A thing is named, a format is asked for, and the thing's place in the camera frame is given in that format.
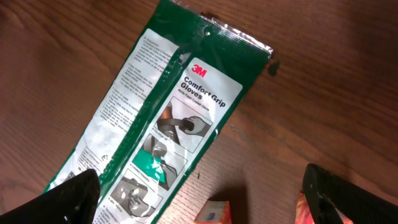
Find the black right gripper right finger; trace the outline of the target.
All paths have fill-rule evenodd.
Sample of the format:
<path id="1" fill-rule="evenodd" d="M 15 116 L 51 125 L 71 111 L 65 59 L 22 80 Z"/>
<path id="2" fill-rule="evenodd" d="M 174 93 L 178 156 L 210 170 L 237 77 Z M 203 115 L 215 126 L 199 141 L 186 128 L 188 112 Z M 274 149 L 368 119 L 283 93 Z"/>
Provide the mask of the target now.
<path id="1" fill-rule="evenodd" d="M 316 224 L 397 224 L 397 205 L 348 182 L 332 172 L 308 164 L 302 181 L 303 194 Z"/>

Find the orange small box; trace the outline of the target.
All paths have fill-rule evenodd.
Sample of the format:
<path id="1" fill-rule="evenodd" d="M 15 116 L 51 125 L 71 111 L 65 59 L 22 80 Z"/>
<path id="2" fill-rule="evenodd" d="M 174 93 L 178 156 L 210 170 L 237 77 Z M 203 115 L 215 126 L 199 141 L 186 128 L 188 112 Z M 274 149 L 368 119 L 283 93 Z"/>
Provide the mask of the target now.
<path id="1" fill-rule="evenodd" d="M 207 200 L 193 224 L 232 224 L 229 201 Z"/>
<path id="2" fill-rule="evenodd" d="M 339 217 L 342 219 L 344 224 L 353 224 L 353 221 L 337 210 Z M 303 192 L 298 195 L 298 201 L 296 206 L 295 224 L 314 224 L 310 208 Z"/>

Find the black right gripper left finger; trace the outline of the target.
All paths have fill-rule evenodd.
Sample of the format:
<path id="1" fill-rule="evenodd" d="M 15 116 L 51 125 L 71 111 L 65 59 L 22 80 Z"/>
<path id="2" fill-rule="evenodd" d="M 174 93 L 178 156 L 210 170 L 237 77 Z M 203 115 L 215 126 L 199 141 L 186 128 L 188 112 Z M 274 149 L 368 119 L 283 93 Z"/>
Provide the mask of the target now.
<path id="1" fill-rule="evenodd" d="M 1 224 L 92 224 L 100 192 L 96 171 L 88 169 L 1 215 Z"/>

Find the green 3M package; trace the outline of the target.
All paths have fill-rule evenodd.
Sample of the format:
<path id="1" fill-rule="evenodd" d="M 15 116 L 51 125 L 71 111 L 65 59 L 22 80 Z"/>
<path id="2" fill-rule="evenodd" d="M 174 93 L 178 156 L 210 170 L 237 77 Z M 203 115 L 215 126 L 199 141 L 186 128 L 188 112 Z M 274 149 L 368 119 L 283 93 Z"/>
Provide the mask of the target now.
<path id="1" fill-rule="evenodd" d="M 47 189 L 99 176 L 95 223 L 155 223 L 272 57 L 180 1 L 161 1 Z"/>

